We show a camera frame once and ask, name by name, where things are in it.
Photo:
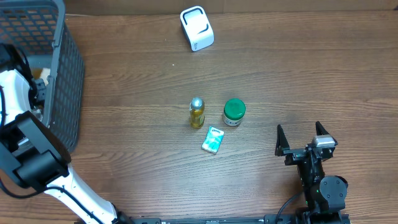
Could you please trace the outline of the small Kleenex tissue pack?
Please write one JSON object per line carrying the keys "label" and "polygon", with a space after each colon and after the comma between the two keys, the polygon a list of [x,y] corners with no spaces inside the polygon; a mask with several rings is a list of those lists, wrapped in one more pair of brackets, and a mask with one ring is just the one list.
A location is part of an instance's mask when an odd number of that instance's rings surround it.
{"label": "small Kleenex tissue pack", "polygon": [[224,131],[210,126],[201,148],[207,152],[216,154],[219,151],[223,137]]}

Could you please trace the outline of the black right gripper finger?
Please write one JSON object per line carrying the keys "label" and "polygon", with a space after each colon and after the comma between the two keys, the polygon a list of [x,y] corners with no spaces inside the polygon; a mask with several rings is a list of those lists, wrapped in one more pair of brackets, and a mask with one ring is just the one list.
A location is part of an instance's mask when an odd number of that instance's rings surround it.
{"label": "black right gripper finger", "polygon": [[284,134],[284,130],[280,124],[277,125],[277,142],[275,145],[275,155],[276,156],[284,156],[285,151],[290,149],[287,138]]}
{"label": "black right gripper finger", "polygon": [[315,127],[316,127],[317,136],[329,135],[329,132],[323,127],[321,122],[317,121],[315,123]]}

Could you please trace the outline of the green lid white jar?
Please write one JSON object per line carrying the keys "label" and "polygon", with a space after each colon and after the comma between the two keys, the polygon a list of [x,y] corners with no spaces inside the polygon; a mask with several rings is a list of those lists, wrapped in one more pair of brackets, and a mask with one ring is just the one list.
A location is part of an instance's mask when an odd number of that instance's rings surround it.
{"label": "green lid white jar", "polygon": [[246,112],[246,105],[239,98],[228,100],[223,109],[223,121],[228,126],[239,126]]}

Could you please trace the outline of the yellow oil bottle silver cap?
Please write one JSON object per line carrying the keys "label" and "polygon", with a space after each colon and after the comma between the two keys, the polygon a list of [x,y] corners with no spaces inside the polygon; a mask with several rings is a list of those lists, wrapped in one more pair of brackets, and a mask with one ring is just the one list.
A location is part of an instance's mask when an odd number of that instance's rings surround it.
{"label": "yellow oil bottle silver cap", "polygon": [[200,97],[194,97],[189,105],[190,124],[193,128],[201,128],[204,124],[205,102]]}

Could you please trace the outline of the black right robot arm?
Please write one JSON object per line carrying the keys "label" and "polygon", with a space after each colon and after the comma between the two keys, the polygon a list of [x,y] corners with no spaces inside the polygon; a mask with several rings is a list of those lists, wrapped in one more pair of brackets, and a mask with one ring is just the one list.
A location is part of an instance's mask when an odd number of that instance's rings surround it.
{"label": "black right robot arm", "polygon": [[[338,141],[317,121],[317,134],[301,149],[291,149],[281,125],[277,126],[275,155],[285,157],[285,165],[297,166],[303,189],[288,199],[279,209],[274,223],[349,223],[342,215],[348,182],[342,176],[326,175],[322,162],[333,157]],[[293,215],[282,217],[284,209],[303,195],[306,206],[296,209]]]}

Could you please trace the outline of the clear brown snack bag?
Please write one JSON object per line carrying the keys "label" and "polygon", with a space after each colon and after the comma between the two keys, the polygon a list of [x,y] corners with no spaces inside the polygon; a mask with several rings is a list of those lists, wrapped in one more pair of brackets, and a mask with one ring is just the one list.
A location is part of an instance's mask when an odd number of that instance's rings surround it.
{"label": "clear brown snack bag", "polygon": [[32,68],[31,72],[35,80],[43,79],[45,85],[49,84],[49,81],[47,80],[47,77],[50,75],[49,68]]}

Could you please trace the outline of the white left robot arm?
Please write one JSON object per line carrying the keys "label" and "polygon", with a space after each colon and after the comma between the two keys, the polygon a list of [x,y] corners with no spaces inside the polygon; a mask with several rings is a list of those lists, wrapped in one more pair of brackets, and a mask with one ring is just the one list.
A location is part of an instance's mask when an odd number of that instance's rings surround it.
{"label": "white left robot arm", "polygon": [[25,53],[1,44],[1,170],[19,187],[45,193],[78,215],[82,223],[131,223],[111,202],[96,194],[75,172],[71,156],[35,110],[44,105],[41,83],[32,75]]}

